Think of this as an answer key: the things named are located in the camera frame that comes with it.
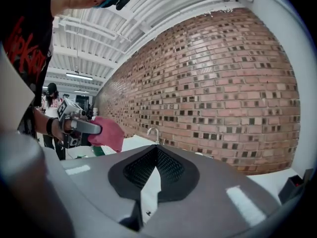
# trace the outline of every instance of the black wristband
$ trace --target black wristband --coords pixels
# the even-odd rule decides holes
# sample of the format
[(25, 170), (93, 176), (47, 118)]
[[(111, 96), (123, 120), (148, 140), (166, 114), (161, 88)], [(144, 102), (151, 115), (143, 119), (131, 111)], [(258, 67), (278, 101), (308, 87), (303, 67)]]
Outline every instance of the black wristband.
[(50, 118), (48, 120), (48, 122), (46, 123), (46, 132), (48, 133), (49, 136), (53, 137), (53, 134), (52, 134), (52, 123), (53, 121), (57, 119), (57, 118)]

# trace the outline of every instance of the white shirt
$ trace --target white shirt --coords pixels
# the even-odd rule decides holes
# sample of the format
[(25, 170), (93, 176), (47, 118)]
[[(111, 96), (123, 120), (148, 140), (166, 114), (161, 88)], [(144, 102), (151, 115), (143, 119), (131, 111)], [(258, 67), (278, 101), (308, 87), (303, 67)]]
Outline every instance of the white shirt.
[(45, 102), (45, 115), (47, 115), (48, 117), (53, 117), (56, 118), (58, 117), (57, 115), (57, 109), (60, 106), (60, 104), (63, 102), (63, 99), (58, 97), (57, 99), (52, 100), (52, 104), (49, 106), (48, 101), (46, 100), (46, 96), (44, 96), (43, 98), (44, 102)]

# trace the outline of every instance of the black pants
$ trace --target black pants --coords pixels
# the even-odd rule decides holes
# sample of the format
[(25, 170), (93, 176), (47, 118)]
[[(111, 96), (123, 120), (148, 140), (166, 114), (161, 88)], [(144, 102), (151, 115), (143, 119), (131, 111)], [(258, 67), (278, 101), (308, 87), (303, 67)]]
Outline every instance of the black pants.
[(44, 146), (54, 149), (52, 139), (54, 139), (55, 151), (57, 153), (57, 156), (58, 156), (59, 160), (61, 160), (61, 161), (65, 160), (65, 148), (62, 149), (62, 147), (58, 144), (58, 139), (57, 138), (51, 137), (51, 136), (48, 136), (48, 135), (43, 135)]

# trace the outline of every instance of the pink rag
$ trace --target pink rag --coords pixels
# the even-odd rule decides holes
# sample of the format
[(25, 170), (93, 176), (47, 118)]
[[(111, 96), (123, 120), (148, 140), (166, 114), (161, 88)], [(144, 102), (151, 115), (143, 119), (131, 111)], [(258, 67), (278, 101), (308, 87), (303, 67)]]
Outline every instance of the pink rag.
[(88, 141), (91, 144), (95, 146), (109, 146), (117, 153), (122, 151), (124, 132), (117, 123), (111, 119), (102, 117), (96, 117), (91, 123), (102, 127), (100, 134), (91, 134), (88, 136)]

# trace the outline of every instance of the ceiling light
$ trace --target ceiling light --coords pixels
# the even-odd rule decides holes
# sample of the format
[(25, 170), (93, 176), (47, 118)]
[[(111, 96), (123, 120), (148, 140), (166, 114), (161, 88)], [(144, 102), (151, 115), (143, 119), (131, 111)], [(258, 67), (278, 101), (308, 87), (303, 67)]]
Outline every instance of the ceiling light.
[(78, 91), (78, 90), (74, 90), (74, 92), (76, 92), (76, 93), (89, 93), (87, 91)]
[(87, 79), (87, 80), (93, 80), (92, 77), (81, 76), (81, 75), (72, 74), (72, 73), (66, 73), (66, 76), (68, 76), (68, 77), (77, 77), (77, 78), (82, 78), (82, 79)]

